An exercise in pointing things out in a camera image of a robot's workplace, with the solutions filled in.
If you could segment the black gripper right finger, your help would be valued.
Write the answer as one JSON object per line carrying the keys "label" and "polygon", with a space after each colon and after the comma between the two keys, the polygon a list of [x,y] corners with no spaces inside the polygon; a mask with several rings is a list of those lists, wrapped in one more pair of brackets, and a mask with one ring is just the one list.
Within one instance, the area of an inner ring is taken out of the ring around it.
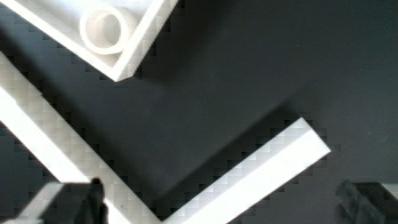
{"label": "black gripper right finger", "polygon": [[345,181],[336,196],[336,224],[398,224],[398,183]]}

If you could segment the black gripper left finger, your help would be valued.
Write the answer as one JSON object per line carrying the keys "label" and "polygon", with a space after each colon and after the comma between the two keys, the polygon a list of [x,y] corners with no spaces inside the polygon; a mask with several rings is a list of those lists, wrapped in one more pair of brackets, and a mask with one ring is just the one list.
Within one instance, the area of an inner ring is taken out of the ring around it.
{"label": "black gripper left finger", "polygon": [[18,217],[18,224],[109,224],[105,187],[95,178],[88,183],[50,182]]}

